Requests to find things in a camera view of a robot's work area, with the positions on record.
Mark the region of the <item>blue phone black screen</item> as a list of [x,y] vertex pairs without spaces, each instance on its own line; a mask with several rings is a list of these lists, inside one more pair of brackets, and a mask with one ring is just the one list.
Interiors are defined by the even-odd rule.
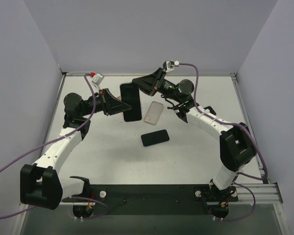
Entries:
[[159,130],[141,135],[141,141],[144,147],[164,143],[170,140],[167,130]]

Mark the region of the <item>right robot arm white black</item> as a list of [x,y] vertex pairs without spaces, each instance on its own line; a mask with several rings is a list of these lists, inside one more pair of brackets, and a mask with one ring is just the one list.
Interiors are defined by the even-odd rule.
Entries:
[[166,74],[165,69],[159,68],[152,74],[134,78],[132,82],[149,96],[160,93],[163,99],[175,101],[177,104],[171,109],[182,121],[200,128],[219,141],[222,165],[209,185],[214,191],[227,190],[239,171],[256,155],[247,126],[243,123],[231,124],[218,118],[195,102],[192,81],[183,79],[174,84],[165,79]]

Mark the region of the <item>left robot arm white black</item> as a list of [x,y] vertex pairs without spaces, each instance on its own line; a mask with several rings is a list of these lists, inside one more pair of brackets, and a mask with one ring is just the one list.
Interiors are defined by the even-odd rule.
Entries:
[[103,112],[107,116],[131,109],[131,106],[114,97],[108,89],[87,100],[76,93],[64,98],[64,125],[58,140],[33,164],[25,164],[20,171],[20,200],[23,204],[54,210],[60,202],[74,196],[79,201],[91,197],[89,179],[71,176],[60,179],[58,173],[76,146],[86,137],[91,121],[86,116]]

